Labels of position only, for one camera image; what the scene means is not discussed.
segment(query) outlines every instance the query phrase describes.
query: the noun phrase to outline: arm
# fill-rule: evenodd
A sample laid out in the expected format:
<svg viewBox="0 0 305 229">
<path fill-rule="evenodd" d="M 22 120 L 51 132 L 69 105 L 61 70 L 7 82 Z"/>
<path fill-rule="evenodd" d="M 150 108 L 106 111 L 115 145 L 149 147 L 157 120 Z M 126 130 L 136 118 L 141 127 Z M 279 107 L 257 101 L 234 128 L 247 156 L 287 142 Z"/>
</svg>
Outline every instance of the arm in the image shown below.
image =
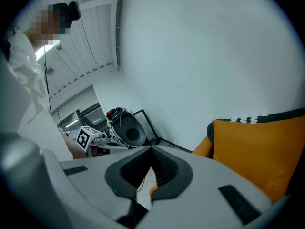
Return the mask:
<svg viewBox="0 0 305 229">
<path fill-rule="evenodd" d="M 65 140 L 65 143 L 68 147 L 68 150 L 72 153 L 74 159 L 86 158 L 86 153 L 81 150 L 81 148 L 77 145 L 76 142 L 68 138 L 64 133 L 62 133 L 62 137 Z"/>
</svg>

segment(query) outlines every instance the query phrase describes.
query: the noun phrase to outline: orange pillow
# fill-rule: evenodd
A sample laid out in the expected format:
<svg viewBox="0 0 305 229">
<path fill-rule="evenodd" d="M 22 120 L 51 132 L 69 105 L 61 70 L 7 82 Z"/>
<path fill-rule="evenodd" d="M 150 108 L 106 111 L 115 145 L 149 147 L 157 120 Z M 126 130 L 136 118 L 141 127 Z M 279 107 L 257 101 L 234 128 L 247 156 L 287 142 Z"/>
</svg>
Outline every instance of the orange pillow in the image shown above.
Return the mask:
<svg viewBox="0 0 305 229">
<path fill-rule="evenodd" d="M 214 121 L 214 156 L 276 202 L 305 145 L 305 116 L 269 123 Z"/>
</svg>

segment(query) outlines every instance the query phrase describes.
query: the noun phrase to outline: ceiling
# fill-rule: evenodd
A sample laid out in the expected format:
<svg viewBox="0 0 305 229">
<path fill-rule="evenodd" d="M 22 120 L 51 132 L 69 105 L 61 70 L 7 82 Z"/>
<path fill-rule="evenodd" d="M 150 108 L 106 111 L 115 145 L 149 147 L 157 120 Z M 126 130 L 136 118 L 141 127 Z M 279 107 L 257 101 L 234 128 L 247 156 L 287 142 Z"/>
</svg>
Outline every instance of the ceiling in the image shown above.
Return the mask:
<svg viewBox="0 0 305 229">
<path fill-rule="evenodd" d="M 71 1 L 79 3 L 81 19 L 72 23 L 70 33 L 60 38 L 60 44 L 46 52 L 46 65 L 55 70 L 48 76 L 50 99 L 100 68 L 117 67 L 118 0 L 31 0 L 17 17 L 16 24 L 25 31 L 44 5 Z M 42 67 L 43 58 L 37 60 Z"/>
</svg>

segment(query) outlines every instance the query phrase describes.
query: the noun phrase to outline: person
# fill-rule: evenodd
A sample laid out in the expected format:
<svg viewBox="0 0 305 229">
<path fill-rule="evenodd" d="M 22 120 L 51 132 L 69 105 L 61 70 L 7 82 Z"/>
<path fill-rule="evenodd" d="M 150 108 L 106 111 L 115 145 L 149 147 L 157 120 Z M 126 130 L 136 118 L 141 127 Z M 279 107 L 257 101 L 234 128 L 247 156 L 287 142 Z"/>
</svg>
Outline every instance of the person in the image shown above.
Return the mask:
<svg viewBox="0 0 305 229">
<path fill-rule="evenodd" d="M 85 158 L 86 154 L 57 128 L 51 117 L 44 69 L 36 62 L 35 52 L 59 39 L 79 17 L 75 3 L 49 5 L 36 16 L 28 30 L 14 31 L 7 39 L 8 65 L 32 98 L 17 133 L 42 149 L 52 150 L 59 161 Z"/>
</svg>

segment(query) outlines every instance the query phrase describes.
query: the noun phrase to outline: white shirt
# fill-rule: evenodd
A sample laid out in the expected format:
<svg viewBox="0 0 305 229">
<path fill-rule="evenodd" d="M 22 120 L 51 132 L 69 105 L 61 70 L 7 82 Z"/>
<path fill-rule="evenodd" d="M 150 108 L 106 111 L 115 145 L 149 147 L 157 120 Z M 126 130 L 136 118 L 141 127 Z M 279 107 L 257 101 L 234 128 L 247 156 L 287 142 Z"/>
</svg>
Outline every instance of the white shirt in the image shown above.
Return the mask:
<svg viewBox="0 0 305 229">
<path fill-rule="evenodd" d="M 49 113 L 50 103 L 44 71 L 36 62 L 36 54 L 30 41 L 23 33 L 18 32 L 9 38 L 9 42 L 9 66 L 32 97 L 17 133 L 34 141 L 39 148 L 53 151 L 59 161 L 72 160 L 73 156 Z"/>
</svg>

